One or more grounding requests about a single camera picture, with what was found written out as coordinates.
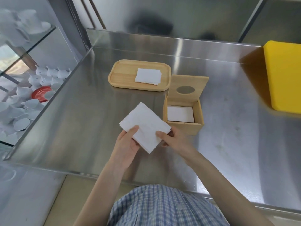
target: stainless steel counter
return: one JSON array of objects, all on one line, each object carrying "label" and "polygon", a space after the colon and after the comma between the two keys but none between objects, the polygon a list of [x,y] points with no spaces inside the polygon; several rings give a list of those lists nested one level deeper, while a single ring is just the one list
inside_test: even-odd
[{"label": "stainless steel counter", "polygon": [[[198,151],[250,201],[301,210],[301,118],[276,112],[261,98],[266,83],[261,47],[88,33],[94,48],[7,160],[97,177],[121,131],[119,122],[139,102],[162,117],[167,93],[110,86],[107,76],[113,64],[121,59],[163,62],[172,74],[210,77],[200,98],[205,126],[191,137]],[[195,173],[169,148],[157,147],[151,154],[140,149],[124,181],[208,195]]]}]

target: yellow container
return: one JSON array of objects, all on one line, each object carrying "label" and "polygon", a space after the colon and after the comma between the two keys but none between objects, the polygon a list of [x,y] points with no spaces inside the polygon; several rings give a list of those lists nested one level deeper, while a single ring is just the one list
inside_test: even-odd
[{"label": "yellow container", "polygon": [[301,114],[301,44],[268,41],[263,49],[273,109]]}]

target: wooden tray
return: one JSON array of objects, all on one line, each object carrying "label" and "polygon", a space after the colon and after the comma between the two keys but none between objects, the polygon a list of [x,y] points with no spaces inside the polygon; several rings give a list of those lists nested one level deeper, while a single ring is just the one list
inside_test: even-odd
[{"label": "wooden tray", "polygon": [[[147,83],[137,83],[135,78],[138,68],[160,70],[162,73],[161,83],[152,85]],[[114,87],[141,89],[149,91],[165,91],[170,86],[171,68],[165,63],[154,63],[137,60],[122,59],[117,61],[108,76],[109,83]]]}]

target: blue checkered shirt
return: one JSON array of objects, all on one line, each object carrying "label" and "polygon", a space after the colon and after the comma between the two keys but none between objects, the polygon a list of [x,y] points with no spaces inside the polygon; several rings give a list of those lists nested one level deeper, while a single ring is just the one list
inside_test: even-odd
[{"label": "blue checkered shirt", "polygon": [[163,185],[140,186],[123,196],[114,203],[107,225],[229,226],[200,194]]}]

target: wooden box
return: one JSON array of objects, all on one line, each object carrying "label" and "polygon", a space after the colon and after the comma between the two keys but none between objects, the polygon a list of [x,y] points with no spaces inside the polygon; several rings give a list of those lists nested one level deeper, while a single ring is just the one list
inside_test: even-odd
[{"label": "wooden box", "polygon": [[[186,135],[195,136],[204,126],[199,98],[208,80],[209,77],[204,76],[172,75],[163,105],[163,121],[171,126],[176,126]],[[192,107],[194,123],[168,121],[167,106],[169,105]]]}]

